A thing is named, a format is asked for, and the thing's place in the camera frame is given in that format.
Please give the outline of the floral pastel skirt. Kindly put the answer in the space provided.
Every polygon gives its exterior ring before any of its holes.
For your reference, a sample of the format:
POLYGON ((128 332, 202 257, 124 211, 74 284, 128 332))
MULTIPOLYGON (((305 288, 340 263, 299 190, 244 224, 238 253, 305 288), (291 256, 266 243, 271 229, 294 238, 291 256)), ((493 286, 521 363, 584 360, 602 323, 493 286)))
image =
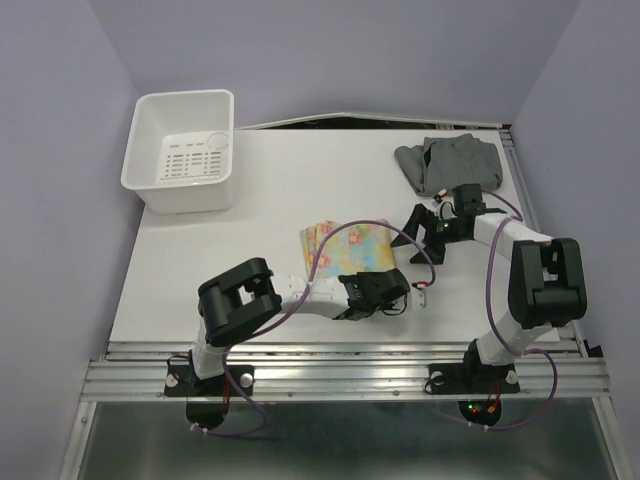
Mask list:
MULTIPOLYGON (((326 220, 300 232, 306 275, 311 273, 321 242, 338 227, 339 223, 326 220)), ((385 272, 395 267, 390 231, 379 225, 358 224, 341 230, 329 239, 321 251, 314 278, 319 280, 358 272, 385 272)))

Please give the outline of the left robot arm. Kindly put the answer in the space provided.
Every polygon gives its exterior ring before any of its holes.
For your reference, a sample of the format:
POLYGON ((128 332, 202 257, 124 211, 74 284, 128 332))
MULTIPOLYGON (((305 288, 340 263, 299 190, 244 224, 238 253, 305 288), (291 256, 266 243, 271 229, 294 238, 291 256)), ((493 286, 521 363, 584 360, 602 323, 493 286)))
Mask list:
POLYGON ((190 351, 188 382, 199 393, 222 382, 222 355, 272 318, 303 313, 359 321, 409 305, 411 286, 400 270, 358 272, 320 280, 275 274, 263 258, 249 259, 198 288, 200 327, 190 351))

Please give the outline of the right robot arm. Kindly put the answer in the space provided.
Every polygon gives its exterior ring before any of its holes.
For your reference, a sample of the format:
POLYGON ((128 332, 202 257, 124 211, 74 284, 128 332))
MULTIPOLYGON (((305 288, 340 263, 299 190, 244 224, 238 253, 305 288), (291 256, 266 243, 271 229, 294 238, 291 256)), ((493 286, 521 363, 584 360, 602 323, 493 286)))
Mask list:
POLYGON ((391 243, 400 247, 421 240, 423 250, 411 261, 433 265, 443 264, 449 244, 475 241, 488 246, 485 308, 490 330, 469 345, 454 369, 455 377, 472 390, 506 377, 515 360, 539 352, 533 346, 539 337, 583 318, 587 310, 578 242, 528 228, 510 202, 502 208, 488 207, 487 193, 478 184, 453 188, 448 193, 453 209, 449 218, 415 205, 391 243), (508 309, 501 318, 495 318, 490 302, 496 256, 510 263, 508 309))

